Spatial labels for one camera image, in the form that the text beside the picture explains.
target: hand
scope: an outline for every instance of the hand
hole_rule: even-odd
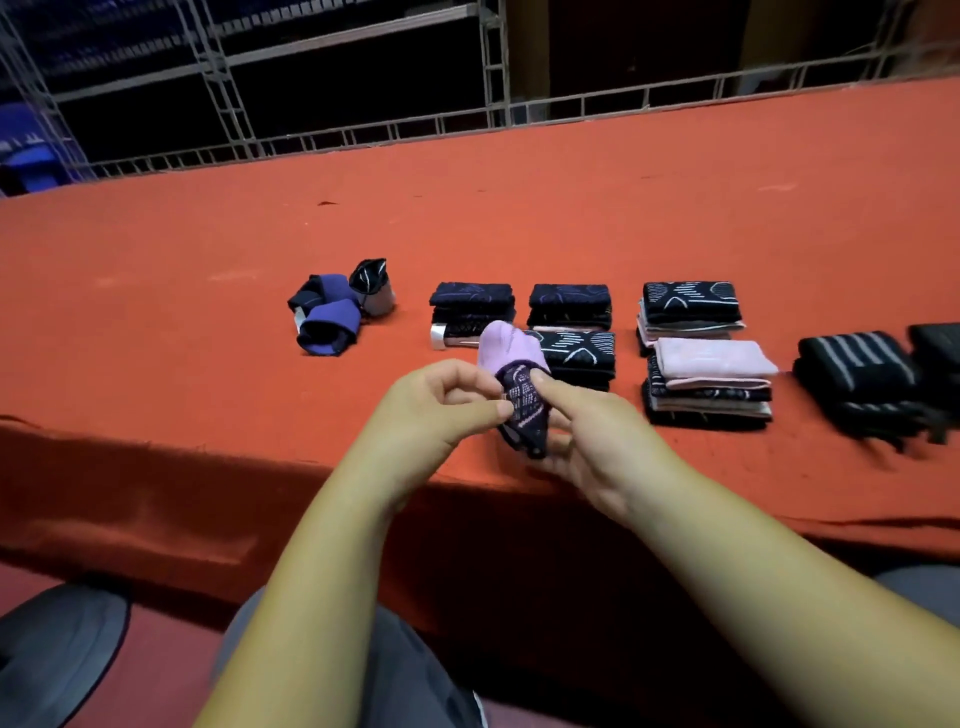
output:
[[[387,482],[397,507],[460,441],[502,425],[514,406],[490,372],[447,359],[401,377],[384,395],[338,470],[360,468]]]
[[[628,401],[574,387],[540,370],[531,373],[553,405],[547,456],[534,467],[573,483],[597,510],[622,525],[634,522],[636,492],[645,478],[669,474],[684,461]]]

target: left hand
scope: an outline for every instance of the left hand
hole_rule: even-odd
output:
[[[461,440],[510,419],[514,406],[502,395],[496,377],[460,359],[417,369],[387,391],[337,469],[366,471],[396,507]]]

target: forearm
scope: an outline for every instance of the forearm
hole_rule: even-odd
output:
[[[338,469],[307,509],[198,728],[356,725],[389,525],[363,477]]]
[[[798,715],[956,724],[960,630],[687,466],[633,492],[637,535]]]

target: purple sock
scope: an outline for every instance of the purple sock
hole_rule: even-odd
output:
[[[535,460],[546,457],[550,405],[530,380],[532,369],[550,371],[540,342],[505,321],[494,321],[480,335],[477,365],[496,376],[514,404],[514,414],[498,428],[503,439]]]

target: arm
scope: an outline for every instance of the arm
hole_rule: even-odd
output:
[[[307,508],[195,728],[352,728],[393,514],[464,437],[513,406],[448,360],[400,379]]]
[[[543,467],[634,530],[810,725],[960,720],[960,630],[686,465],[625,400],[535,382],[561,414]]]

